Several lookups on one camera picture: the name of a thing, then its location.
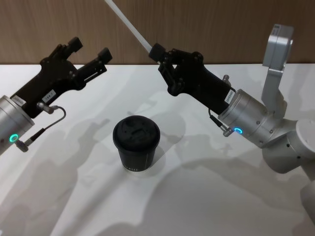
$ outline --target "blue led ring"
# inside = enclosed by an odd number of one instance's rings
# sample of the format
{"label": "blue led ring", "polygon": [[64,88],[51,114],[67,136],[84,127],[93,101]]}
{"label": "blue led ring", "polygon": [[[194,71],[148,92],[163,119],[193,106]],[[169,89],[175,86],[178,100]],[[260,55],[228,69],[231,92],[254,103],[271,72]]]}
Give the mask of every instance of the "blue led ring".
{"label": "blue led ring", "polygon": [[240,128],[234,128],[234,131],[235,131],[236,133],[239,133],[239,134],[242,134],[242,133],[243,133],[243,130],[240,129]]}

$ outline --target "label sticker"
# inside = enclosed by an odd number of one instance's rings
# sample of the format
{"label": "label sticker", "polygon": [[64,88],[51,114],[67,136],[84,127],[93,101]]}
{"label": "label sticker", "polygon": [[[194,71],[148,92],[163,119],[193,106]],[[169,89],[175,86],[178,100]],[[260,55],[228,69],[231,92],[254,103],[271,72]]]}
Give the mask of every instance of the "label sticker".
{"label": "label sticker", "polygon": [[234,94],[235,94],[235,92],[230,89],[230,92],[228,92],[228,94],[227,94],[227,96],[226,96],[226,98],[225,98],[224,101],[225,101],[227,104],[230,104],[231,101],[232,101],[232,98],[234,97]]}
{"label": "label sticker", "polygon": [[52,89],[48,94],[46,94],[42,100],[47,103],[50,99],[52,99],[56,95],[56,92]]}
{"label": "label sticker", "polygon": [[18,95],[14,95],[14,97],[12,97],[11,100],[13,102],[15,102],[16,104],[18,104],[20,107],[22,107],[24,104],[26,104],[26,101],[21,99]]}

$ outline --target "black cup lid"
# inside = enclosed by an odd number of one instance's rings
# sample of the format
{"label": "black cup lid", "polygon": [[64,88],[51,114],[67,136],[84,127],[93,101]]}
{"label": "black cup lid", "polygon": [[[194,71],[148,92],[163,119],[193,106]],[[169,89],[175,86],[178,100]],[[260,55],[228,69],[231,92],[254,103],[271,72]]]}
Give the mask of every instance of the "black cup lid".
{"label": "black cup lid", "polygon": [[152,120],[143,116],[130,116],[114,128],[113,140],[119,151],[142,152],[155,149],[160,131]]}

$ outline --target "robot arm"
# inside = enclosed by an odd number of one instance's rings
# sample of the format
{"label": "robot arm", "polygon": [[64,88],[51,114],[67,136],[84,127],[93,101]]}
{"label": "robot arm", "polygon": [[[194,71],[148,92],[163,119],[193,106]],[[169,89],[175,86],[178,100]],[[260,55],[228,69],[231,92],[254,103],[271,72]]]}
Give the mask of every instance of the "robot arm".
{"label": "robot arm", "polygon": [[[68,57],[82,47],[79,38],[73,38],[68,45],[58,45],[40,65],[41,71],[19,89],[10,98],[4,96],[0,99],[0,155],[13,143],[22,151],[38,138],[47,128],[65,117],[65,110],[59,106],[49,105],[61,94],[68,90],[81,90],[86,83],[106,72],[107,64],[112,56],[107,48],[103,49],[98,57],[80,69],[67,61]],[[25,143],[19,138],[33,125],[32,118],[42,111],[51,114],[56,109],[62,109],[64,116],[52,125],[41,129]]]}
{"label": "robot arm", "polygon": [[[292,27],[275,25],[268,40],[264,66],[268,74],[262,92],[262,104],[241,89],[230,86],[203,65],[203,56],[173,49],[166,52],[155,44],[149,53],[159,63],[159,72],[168,85],[168,92],[177,96],[188,93],[218,114],[210,118],[223,130],[233,131],[262,149],[263,158],[271,169],[287,173],[302,166],[310,180],[315,179],[315,122],[284,119],[286,102],[279,91],[286,60],[292,45]],[[315,223],[315,181],[301,191],[302,204]]]}

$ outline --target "metal cylinder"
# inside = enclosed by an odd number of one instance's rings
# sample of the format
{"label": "metal cylinder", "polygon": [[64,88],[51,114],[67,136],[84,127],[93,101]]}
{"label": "metal cylinder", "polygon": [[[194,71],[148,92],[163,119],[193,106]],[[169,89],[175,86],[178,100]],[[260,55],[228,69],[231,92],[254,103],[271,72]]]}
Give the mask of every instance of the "metal cylinder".
{"label": "metal cylinder", "polygon": [[0,155],[15,143],[34,122],[7,96],[0,99]]}
{"label": "metal cylinder", "polygon": [[262,156],[265,162],[277,173],[287,173],[307,162],[305,158],[301,158],[300,154],[296,152],[295,148],[299,144],[292,142],[289,137],[284,135],[269,147],[262,149]]}
{"label": "metal cylinder", "polygon": [[281,119],[274,118],[266,107],[241,89],[218,119],[263,148],[275,133]]}

